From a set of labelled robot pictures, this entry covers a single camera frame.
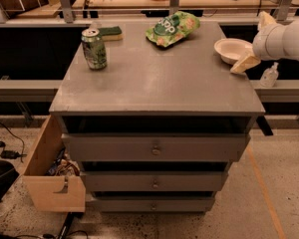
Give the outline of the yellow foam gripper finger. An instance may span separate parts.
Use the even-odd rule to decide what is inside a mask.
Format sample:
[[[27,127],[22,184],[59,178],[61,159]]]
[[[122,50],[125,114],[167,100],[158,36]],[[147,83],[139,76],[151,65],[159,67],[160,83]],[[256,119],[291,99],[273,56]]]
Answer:
[[[233,74],[242,74],[261,63],[261,60],[254,55],[252,51],[245,52],[238,61],[232,66],[230,72]]]
[[[276,20],[267,12],[265,11],[261,11],[259,13],[259,21],[258,21],[258,25],[257,25],[257,30],[260,31],[263,28],[265,28],[266,26],[270,25],[270,24],[275,24]]]

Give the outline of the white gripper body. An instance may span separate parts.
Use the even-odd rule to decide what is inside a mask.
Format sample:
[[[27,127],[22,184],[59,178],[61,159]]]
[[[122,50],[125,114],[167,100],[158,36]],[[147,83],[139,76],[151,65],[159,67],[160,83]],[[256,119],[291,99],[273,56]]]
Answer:
[[[262,28],[253,39],[254,54],[263,61],[287,59],[284,37],[288,25],[269,24]]]

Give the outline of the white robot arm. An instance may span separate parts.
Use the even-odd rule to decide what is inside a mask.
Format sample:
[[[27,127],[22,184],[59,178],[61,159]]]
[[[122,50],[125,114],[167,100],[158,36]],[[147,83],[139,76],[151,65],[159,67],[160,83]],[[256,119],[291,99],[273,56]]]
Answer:
[[[242,74],[261,61],[289,59],[299,62],[299,19],[282,25],[262,11],[257,30],[252,42],[252,52],[243,53],[231,67],[232,74]]]

